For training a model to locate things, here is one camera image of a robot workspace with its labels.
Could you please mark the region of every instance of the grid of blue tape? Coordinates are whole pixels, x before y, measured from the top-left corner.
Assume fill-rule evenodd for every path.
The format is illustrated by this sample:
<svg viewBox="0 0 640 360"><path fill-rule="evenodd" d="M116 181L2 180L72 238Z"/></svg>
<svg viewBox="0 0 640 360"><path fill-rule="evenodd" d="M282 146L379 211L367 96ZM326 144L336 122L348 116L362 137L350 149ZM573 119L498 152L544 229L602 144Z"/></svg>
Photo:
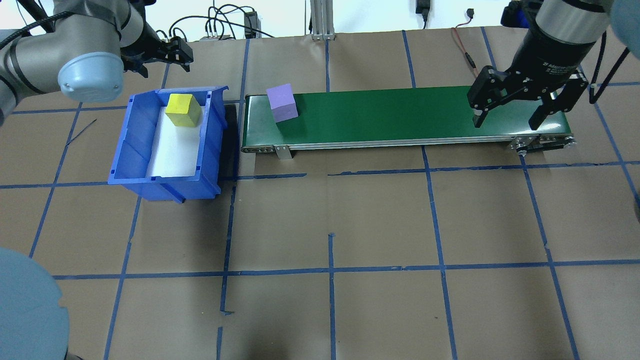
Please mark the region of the grid of blue tape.
<svg viewBox="0 0 640 360"><path fill-rule="evenodd" d="M493 53L491 50L491 45L489 43L489 39L486 35L486 31L484 27L481 28L481 32L484 37L484 41L487 47L487 51L493 66L495 66L495 59L493 58ZM406 50L406 57L408 62L408 70L411 76L412 87L416 87L415 84L415 76L413 74L413 63L411 58L410 46L408 43L408 39L406 36L406 32L402 31L404 47ZM249 43L250 41L246 41L245 50L244 50L244 62L243 62L243 76L242 76L242 84L241 84L241 98L239 100L234 101L225 101L225 104L238 104L238 124L240 130L240 121L243 116L243 106L244 106L244 86L246 83L246 68L248 64L248 53L249 53ZM330 77L329 77L329 49L330 42L326 41L325 43L325 71L326 71L326 91L330 91ZM169 65L166 66L164 71L164 77L162 82L162 87L164 88L166 85L167 75L169 72ZM609 86L639 86L640 82L629 82L629 83L612 83ZM117 110L117 109L125 109L126 106L106 106L101 108L83 108L80 103L77 108L74 109L57 109L57 110L30 110L30 111L15 111L15 114L34 114L34 113L57 113L57 112L75 112L74 121L71 125L67 143L72 138L74 133L74 129L76 127L77 119L79 114L82 111L100 111L100 110ZM222 290L221 290L221 298L220 298L220 310L226 315L232 314L232 312L226 310L226 293L227 293L227 280L229 277L235 276L270 276L270 275L291 275L291 274L328 274L329 275L329 300L330 300L330 343L331 343L331 357L332 359L336 359L336 332L335 332L335 288L333 285L333 275L335 273L343 273L343 272L401 272L401 271L439 271L441 273L442 279L442 290L443 290L443 300L445 304L445 312L447 316L447 326L449 329L449 339L451 344L451 354L453 359L457 359L457 350L456 350L456 342L454 337L454 327L453 320L451 315L451 307L449 304L449 294L447 288L447 280L446 280L446 271L447 270L475 270L475 269L507 269L507 268L538 268L538 267L548 267L550 269L552 279L554 282L554 286L556 289L556 295L558 297L559 305L561 308L564 324L566 327L567 335L570 340L570 345L573 352L574 359L579 359L579 354L577 350L577 346L575 344L575 340L573 338L572 328L570 325L570 319L568 318L566 308L564 306L564 300L562 296L561 287L559 281L557 279L556 267L562 266L599 266L599 265L629 265L629 264L640 264L640 259L610 259L610 260L585 260L585 261L554 261L551 255L551 251L547 248L547 237L544 230L544 225L542 222L542 217L540 215L540 210L538 208L538 204L536 202L536 196L534 192L533 185L531 183L531 179L529 177L529 169L532 168L566 168L566 167L621 167L625 173L629 186L636 196L636 201L640 204L640 199L638 197L635 184L628 172L628 165L640 165L640 161L625 161L616 145L616 142L611 134L609 127L607 125L604 114L600 110L599 105L595 104L596 111L598 112L598 116L602 121L602 125L605 128L607 136L611 142L611 145L618 157L618 161L613 161L609 163L574 163L574 164L539 164L539 165L529 165L526 163L524 158L520 158L519 165L498 165L498 166L484 166L484 167L444 167L444 168L431 168L429 166L429 161L427 157L427 151L425 147L422 147L422 155L424 160L424 168L411 168L411 169L395 169L395 170L366 170L366 171L357 171L357 172L342 172L339 174L329 174L328 176L362 176L362 175L375 175L375 174L408 174L408 173L425 173L426 182L428 186L429 192L429 204L431 208L431 214L433 219L435 238L436 238L436 247L438 250L438 264L437 265L413 265L413 266L356 266L356 267L334 267L333 265L333 240L335 235L329 234L328 237L328 257L329 263L326 268L299 268L299 269L285 269L285 270L253 270L253 271L229 271L229 259L230 259L230 251L231 251L231 243L232 243L232 229L233 229L233 219L234 219L234 204L236 199L236 187L234 186L232 189L232 196L230 202L230 211L228 218L228 229L227 229L227 246L225 249L225 264L223 271L220 272L179 272L179 273L154 273L154 274L128 274L127 273L127 264L129 262L129 254L131 251L131 240L133 238L136 222L138 219L138 213L140 210L141 198L138 197L136 202L136 207L134 210L134 214L131 222L131 231L129 233L129 241L127 242L127 247L125 251L124 260L122 262L122 269L119 274L81 274L81 275L54 275L56 280L81 280L81 279L118 279L118 289L116 291L116 298L113 306L113 311L111 315L111 322L109 324L109 332L107 337L107 343L104 350L103 360L107 360L109 357L109 351L111 348L111 340L113 339L113 331L115 329L118 307L120 305L120 297L122 296L122 288L124 285L124 281L126 279L153 279L153 278L176 278L176 277L222 277ZM60 158L60 162L58 165L58 169L56 171L56 175L52 183L48 184L15 184L15 185L0 185L0 189L17 189L17 188L50 188L49 196L47 198L47 202L45 203L45 208L42 212L42 216L40 219L40 223L38 225L38 230L36 232L36 236L33 240L33 244L31 247L31 251L29 256L33 257L33 254L36 250L36 246L38 244L38 239L40 233L42 232L42 226L45 222L47 212L49 209L49 205L51 204L51 199L54 194L54 191L58 187L70 187L70 186L100 186L106 185L106 182L85 182L85 183L59 183L58 178L60 176L60 172L62 170L62 166L65 161L65 157L67 155L68 146L66 145L63 153ZM263 175L263 176L238 176L237 172L237 163L238 163L239 153L236 153L236 158L234 160L234 175L232 177L224 177L221 178L222 181L243 181L243 180L256 180L256 179L278 179L278 178L292 178L292 177L305 177L306 174L275 174L275 175ZM528 262L528 263L480 263L480 264L445 264L444 254L442 252L442 244L440 241L440 233L438 226L438 218L437 218L437 209L436 203L433 196L433 187L431 182L431 174L433 172L450 172L450 171L463 171L463 170L473 170L473 171L483 171L483 170L507 170L507 169L520 169L524 173L525 180L527 182L527 187L529 189L529 195L531 196L532 206L534 208L534 212L536 214L536 219L538 221L538 226L540 229L540 235L543 242L543 246L545 248L545 252L547 253L547 261L546 262ZM216 338L216 359L220 359L221 357L221 349L222 349L222 340L223 340L223 328L218 328L217 338Z"/></svg>

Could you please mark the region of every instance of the purple cube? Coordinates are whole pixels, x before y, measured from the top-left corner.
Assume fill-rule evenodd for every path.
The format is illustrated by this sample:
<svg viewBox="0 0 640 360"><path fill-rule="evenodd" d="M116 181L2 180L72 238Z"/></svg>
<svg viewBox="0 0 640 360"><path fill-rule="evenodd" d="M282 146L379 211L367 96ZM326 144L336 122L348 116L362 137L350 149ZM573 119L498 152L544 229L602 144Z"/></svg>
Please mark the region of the purple cube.
<svg viewBox="0 0 640 360"><path fill-rule="evenodd" d="M271 112L276 122L281 122L298 117L296 101L293 99L291 84L284 84L267 89L267 97L271 104Z"/></svg>

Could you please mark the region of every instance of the floor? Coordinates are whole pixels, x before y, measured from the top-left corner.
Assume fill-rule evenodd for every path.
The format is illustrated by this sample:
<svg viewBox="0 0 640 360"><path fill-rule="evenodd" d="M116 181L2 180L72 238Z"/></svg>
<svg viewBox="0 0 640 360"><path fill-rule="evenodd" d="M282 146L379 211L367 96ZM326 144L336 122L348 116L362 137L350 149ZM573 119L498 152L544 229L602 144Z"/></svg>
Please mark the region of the floor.
<svg viewBox="0 0 640 360"><path fill-rule="evenodd" d="M523 31L466 28L505 69ZM609 41L603 69L622 46ZM26 99L0 128L0 245L53 274L90 359L632 359L640 61L567 114L578 146L240 154L247 94L469 85L448 30L193 44L111 104ZM590 77L597 49L583 67ZM221 195L108 186L128 94L229 85ZM95 123L80 132L94 119Z"/></svg>

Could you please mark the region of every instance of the power adapter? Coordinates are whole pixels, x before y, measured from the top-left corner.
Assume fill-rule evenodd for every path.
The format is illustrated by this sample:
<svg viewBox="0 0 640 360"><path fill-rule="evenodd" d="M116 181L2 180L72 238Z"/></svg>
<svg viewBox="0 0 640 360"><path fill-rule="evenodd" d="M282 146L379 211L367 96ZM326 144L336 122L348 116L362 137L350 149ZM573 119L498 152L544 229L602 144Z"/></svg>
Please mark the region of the power adapter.
<svg viewBox="0 0 640 360"><path fill-rule="evenodd" d="M429 10L431 10L431 0L415 0L415 13L422 14L425 25L429 17Z"/></svg>

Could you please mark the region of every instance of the white wall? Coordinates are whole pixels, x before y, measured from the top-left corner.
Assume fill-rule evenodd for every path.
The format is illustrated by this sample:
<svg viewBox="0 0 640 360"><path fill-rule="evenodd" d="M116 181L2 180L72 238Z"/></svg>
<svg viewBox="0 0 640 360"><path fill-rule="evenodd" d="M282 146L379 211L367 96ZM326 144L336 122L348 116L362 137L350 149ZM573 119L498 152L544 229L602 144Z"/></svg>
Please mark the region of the white wall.
<svg viewBox="0 0 640 360"><path fill-rule="evenodd" d="M41 0L48 14L53 11L53 0ZM502 9L509 0L432 0L427 28L450 28L466 21L467 8L474 8L476 16L470 26L500 24ZM216 6L225 4L217 0ZM262 30L275 37L299 36L307 33L310 17L309 0L242 0L236 5L253 6L262 21ZM147 7L147 21L154 29L168 31L177 19L187 15L206 15L211 0L157 0ZM422 17L415 14L415 0L333 0L334 25L338 33L410 30L422 28ZM33 19L22 11L27 22ZM228 15L231 22L244 24L239 12ZM179 23L189 41L205 36L205 19L188 19ZM24 26L15 0L0 0L0 28ZM234 28L243 37L241 28ZM42 33L41 29L32 31Z"/></svg>

